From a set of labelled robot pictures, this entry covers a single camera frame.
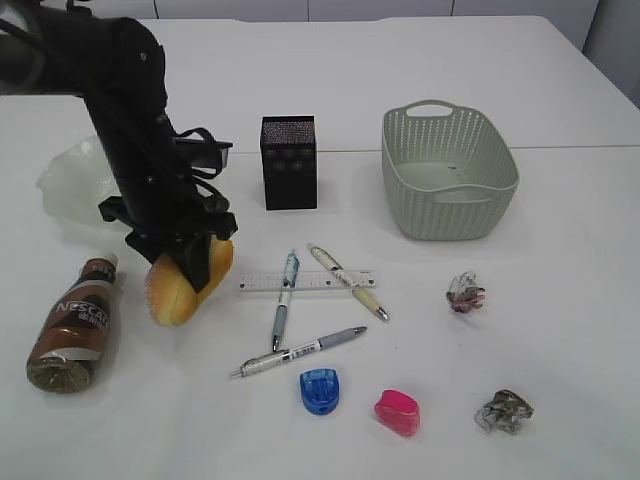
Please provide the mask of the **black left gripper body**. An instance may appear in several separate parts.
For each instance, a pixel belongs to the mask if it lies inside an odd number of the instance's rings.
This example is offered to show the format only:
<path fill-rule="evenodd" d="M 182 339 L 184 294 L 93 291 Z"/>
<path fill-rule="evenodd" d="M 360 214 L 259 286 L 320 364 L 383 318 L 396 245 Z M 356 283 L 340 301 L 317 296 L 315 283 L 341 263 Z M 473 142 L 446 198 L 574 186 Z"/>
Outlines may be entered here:
<path fill-rule="evenodd" d="M 211 240 L 228 240 L 236 231 L 233 213 L 212 213 L 195 205 L 179 206 L 159 202 L 147 204 L 142 216 L 135 219 L 120 196 L 110 196 L 98 205 L 105 222 L 119 222 L 130 232 L 124 242 L 150 263 L 167 254 L 176 263 L 204 263 L 208 258 Z"/>

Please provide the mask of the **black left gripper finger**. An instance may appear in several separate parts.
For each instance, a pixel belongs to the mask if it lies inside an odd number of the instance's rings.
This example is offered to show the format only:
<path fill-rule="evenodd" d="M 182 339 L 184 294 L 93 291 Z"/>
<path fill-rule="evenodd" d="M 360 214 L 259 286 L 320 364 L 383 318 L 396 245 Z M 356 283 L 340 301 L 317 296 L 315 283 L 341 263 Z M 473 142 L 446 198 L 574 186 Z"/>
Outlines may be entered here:
<path fill-rule="evenodd" d="M 196 293 L 210 281 L 211 235 L 182 239 L 172 246 L 172 259 Z"/>

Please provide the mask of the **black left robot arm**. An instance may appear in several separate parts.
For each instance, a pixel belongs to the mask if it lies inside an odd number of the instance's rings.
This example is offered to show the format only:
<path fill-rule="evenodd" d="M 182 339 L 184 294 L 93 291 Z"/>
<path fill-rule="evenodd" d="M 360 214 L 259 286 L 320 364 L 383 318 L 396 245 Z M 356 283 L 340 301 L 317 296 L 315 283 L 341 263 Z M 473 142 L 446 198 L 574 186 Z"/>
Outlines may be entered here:
<path fill-rule="evenodd" d="M 2 93 L 82 99 L 119 190 L 100 203 L 101 217 L 128 226 L 129 247 L 149 261 L 167 255 L 201 291 L 212 241 L 237 229 L 213 185 L 230 146 L 202 127 L 174 129 L 165 68 L 163 47 L 134 19 L 101 19 L 74 2 L 1 5 Z"/>

